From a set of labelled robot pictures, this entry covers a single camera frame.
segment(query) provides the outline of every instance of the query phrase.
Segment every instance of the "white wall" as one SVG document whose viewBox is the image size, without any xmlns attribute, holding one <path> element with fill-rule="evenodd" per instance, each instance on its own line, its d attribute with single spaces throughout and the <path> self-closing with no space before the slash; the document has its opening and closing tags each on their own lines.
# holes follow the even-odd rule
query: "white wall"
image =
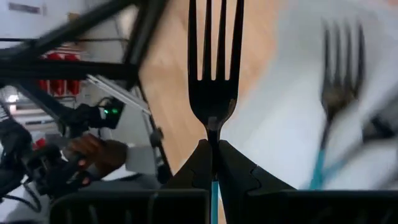
<svg viewBox="0 0 398 224">
<path fill-rule="evenodd" d="M 10 11 L 8 3 L 14 2 L 41 8 L 41 14 Z M 82 0 L 3 0 L 0 1 L 0 37 L 33 38 L 42 35 L 68 20 L 68 12 L 85 11 Z M 0 42 L 0 48 L 12 43 Z"/>
</svg>

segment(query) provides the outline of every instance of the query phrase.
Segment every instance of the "teal handle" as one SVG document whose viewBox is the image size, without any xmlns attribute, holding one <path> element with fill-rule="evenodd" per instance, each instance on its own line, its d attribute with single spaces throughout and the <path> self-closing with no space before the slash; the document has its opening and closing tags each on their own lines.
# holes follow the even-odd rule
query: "teal handle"
<svg viewBox="0 0 398 224">
<path fill-rule="evenodd" d="M 323 164 L 325 163 L 325 151 L 321 150 L 318 153 L 317 163 L 315 164 L 315 168 L 312 174 L 312 180 L 310 182 L 310 190 L 319 190 L 323 185 Z"/>
<path fill-rule="evenodd" d="M 218 181 L 211 183 L 211 224 L 218 223 Z"/>
</svg>

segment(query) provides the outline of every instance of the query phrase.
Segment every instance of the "metal bracket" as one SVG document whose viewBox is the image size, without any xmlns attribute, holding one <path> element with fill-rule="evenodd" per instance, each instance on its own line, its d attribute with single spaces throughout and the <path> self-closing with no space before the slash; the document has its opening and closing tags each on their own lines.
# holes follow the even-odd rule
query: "metal bracket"
<svg viewBox="0 0 398 224">
<path fill-rule="evenodd" d="M 138 107 L 145 114 L 150 115 L 148 104 L 144 100 L 133 96 L 130 92 L 113 83 L 111 80 L 108 80 L 101 75 L 87 75 L 87 78 L 90 83 L 104 90 L 106 93 L 122 101 L 126 105 Z"/>
</svg>

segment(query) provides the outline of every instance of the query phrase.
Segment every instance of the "blue fork handle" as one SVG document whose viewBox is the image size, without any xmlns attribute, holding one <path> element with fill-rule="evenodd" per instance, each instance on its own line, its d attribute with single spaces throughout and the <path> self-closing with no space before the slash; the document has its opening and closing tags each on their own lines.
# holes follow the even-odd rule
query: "blue fork handle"
<svg viewBox="0 0 398 224">
<path fill-rule="evenodd" d="M 332 166 L 324 169 L 323 165 L 325 163 L 325 152 L 320 151 L 318 154 L 318 160 L 315 165 L 312 180 L 310 183 L 310 190 L 320 190 L 323 187 L 325 180 L 333 177 L 340 171 L 346 164 L 346 161 L 338 161 Z"/>
<path fill-rule="evenodd" d="M 211 224 L 218 223 L 218 181 L 211 183 Z"/>
<path fill-rule="evenodd" d="M 317 163 L 312 174 L 312 180 L 310 182 L 310 190 L 319 190 L 323 185 L 323 164 L 325 163 L 325 150 L 321 149 L 318 153 Z"/>
</svg>

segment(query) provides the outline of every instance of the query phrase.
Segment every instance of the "black fork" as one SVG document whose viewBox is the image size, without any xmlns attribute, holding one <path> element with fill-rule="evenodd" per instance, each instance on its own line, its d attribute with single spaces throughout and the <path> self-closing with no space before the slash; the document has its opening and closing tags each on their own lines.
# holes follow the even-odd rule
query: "black fork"
<svg viewBox="0 0 398 224">
<path fill-rule="evenodd" d="M 319 189 L 323 185 L 323 162 L 325 160 L 325 148 L 327 138 L 329 135 L 330 126 L 336 114 L 344 110 L 352 101 L 358 99 L 359 91 L 361 89 L 363 79 L 365 76 L 365 39 L 363 28 L 361 24 L 354 29 L 358 33 L 358 61 L 356 64 L 356 73 L 353 72 L 353 45 L 351 28 L 348 24 L 345 25 L 345 37 L 347 46 L 343 49 L 341 45 L 340 28 L 337 24 L 331 29 L 325 23 L 324 30 L 324 77 L 322 89 L 322 106 L 326 113 L 326 125 L 323 131 L 323 136 L 320 145 L 320 152 L 318 153 L 317 163 L 315 164 L 310 189 Z M 331 38 L 330 31 L 333 30 L 335 34 L 335 67 L 334 72 L 330 64 L 331 61 Z M 345 51 L 346 57 L 341 56 L 341 51 Z M 345 68 L 341 65 L 341 61 L 345 59 Z"/>
<path fill-rule="evenodd" d="M 238 0 L 232 41 L 231 71 L 225 79 L 225 25 L 226 0 L 221 1 L 220 31 L 216 79 L 211 79 L 211 0 L 206 3 L 205 46 L 203 51 L 203 75 L 198 79 L 197 65 L 197 10 L 196 0 L 190 0 L 188 18 L 188 89 L 193 113 L 205 126 L 208 141 L 213 150 L 212 171 L 218 170 L 218 143 L 221 127 L 232 115 L 238 100 L 239 69 L 243 33 L 244 0 Z"/>
</svg>

